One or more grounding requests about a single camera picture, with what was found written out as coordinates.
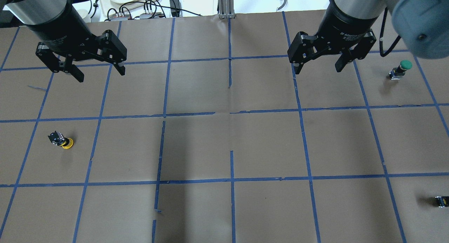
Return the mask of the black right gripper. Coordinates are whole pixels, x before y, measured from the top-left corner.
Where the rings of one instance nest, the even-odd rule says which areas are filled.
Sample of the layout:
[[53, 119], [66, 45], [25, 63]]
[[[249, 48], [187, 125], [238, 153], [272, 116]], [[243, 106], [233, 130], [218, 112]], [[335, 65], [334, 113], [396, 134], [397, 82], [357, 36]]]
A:
[[301, 72], [306, 62], [320, 57], [323, 50], [325, 54], [342, 52], [335, 63], [337, 72], [341, 72], [346, 64], [355, 59], [364, 59], [377, 41], [371, 29], [375, 20], [376, 18], [351, 17], [335, 4], [330, 4], [316, 35], [298, 32], [287, 50], [295, 74], [298, 75]]

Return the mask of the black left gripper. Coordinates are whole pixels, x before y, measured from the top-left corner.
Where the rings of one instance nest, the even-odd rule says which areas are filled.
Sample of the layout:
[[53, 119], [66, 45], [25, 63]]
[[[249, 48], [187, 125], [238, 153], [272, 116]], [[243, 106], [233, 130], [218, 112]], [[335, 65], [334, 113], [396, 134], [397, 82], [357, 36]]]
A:
[[[56, 72], [72, 75], [83, 83], [85, 75], [73, 61], [97, 60], [112, 64], [125, 75], [128, 49], [112, 30], [95, 36], [72, 5], [67, 4], [58, 17], [45, 23], [28, 25], [40, 39], [35, 55], [45, 66]], [[65, 57], [61, 60], [56, 55]]]

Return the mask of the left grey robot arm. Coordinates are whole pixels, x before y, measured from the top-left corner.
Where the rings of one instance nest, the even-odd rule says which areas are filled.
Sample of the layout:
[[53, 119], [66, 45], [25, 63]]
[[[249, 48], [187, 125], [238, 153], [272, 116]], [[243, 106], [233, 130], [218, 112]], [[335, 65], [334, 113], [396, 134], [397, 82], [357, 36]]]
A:
[[52, 72], [71, 74], [79, 83], [83, 72], [75, 61], [98, 60], [125, 75], [127, 48], [112, 31], [94, 35], [72, 5], [72, 0], [1, 0], [40, 39], [36, 56]]

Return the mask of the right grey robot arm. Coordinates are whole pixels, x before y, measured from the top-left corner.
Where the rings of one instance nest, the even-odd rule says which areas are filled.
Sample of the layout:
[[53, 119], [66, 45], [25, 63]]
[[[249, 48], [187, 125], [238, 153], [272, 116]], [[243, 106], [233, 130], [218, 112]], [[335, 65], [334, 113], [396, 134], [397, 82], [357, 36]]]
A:
[[375, 43], [381, 56], [402, 40], [424, 59], [448, 57], [449, 0], [329, 0], [314, 35], [298, 32], [287, 53], [296, 74], [321, 56], [339, 55], [337, 72], [364, 59]]

